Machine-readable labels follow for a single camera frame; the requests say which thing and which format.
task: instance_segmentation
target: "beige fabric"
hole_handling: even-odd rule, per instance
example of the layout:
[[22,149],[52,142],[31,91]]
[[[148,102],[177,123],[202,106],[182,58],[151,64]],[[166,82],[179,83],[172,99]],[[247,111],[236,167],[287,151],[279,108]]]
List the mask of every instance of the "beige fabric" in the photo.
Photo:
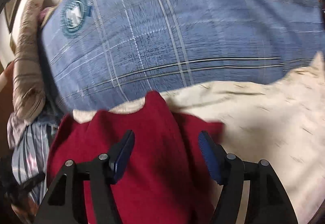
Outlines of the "beige fabric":
[[10,34],[9,46],[10,46],[12,52],[15,54],[17,47],[16,47],[16,43],[15,43],[14,39],[12,38],[12,34]]
[[[285,187],[300,224],[306,224],[325,198],[325,79],[319,53],[311,66],[290,71],[270,85],[208,82],[162,93],[170,109],[226,124],[223,147],[241,159],[267,159]],[[124,103],[115,113],[132,113],[144,99]],[[78,122],[95,111],[74,110]],[[244,184],[237,223],[243,223],[249,183]],[[216,185],[212,202],[217,204]]]
[[13,76],[13,106],[17,116],[32,122],[45,104],[37,53],[37,16],[43,0],[27,0],[21,19]]

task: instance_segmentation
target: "logo patch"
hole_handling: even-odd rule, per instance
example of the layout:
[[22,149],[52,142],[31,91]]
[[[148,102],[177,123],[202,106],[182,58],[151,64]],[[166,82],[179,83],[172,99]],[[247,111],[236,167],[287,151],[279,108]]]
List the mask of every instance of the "logo patch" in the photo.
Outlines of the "logo patch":
[[92,0],[69,0],[61,14],[61,28],[66,37],[74,38],[87,17],[91,17]]

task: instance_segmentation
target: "white sheet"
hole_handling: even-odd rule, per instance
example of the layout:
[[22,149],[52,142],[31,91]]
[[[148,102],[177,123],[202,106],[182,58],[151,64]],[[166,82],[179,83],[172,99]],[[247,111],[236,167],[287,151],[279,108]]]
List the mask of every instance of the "white sheet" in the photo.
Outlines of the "white sheet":
[[[226,124],[222,146],[242,160],[267,159],[287,191],[298,222],[308,221],[325,198],[324,62],[318,53],[311,66],[290,71],[270,85],[208,82],[161,93],[172,111]],[[144,98],[112,109],[131,113]],[[74,110],[78,122],[95,111]],[[245,183],[237,223],[246,214],[249,183]],[[220,187],[212,201],[216,205]]]

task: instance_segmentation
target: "pillow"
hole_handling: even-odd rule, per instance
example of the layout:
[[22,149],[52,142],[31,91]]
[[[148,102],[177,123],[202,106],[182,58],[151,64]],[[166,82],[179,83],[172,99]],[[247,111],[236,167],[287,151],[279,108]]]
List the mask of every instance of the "pillow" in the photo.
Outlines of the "pillow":
[[37,52],[38,14],[43,0],[27,0],[17,41],[13,106],[17,116],[32,122],[45,104],[45,91]]
[[62,0],[40,39],[65,112],[208,81],[272,83],[325,52],[318,0]]

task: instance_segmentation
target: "red towel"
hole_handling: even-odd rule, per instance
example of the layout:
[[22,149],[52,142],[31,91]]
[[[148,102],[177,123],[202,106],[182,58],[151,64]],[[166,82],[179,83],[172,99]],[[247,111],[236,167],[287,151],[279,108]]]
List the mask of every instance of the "red towel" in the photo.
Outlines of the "red towel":
[[[134,149],[123,178],[112,186],[123,224],[208,223],[212,181],[198,135],[206,130],[220,139],[223,124],[172,114],[158,92],[149,92],[136,113],[99,111],[83,124],[66,116],[50,149],[48,186],[66,160],[87,162],[106,153],[127,129],[134,131]],[[89,182],[84,193],[88,222],[96,224]]]

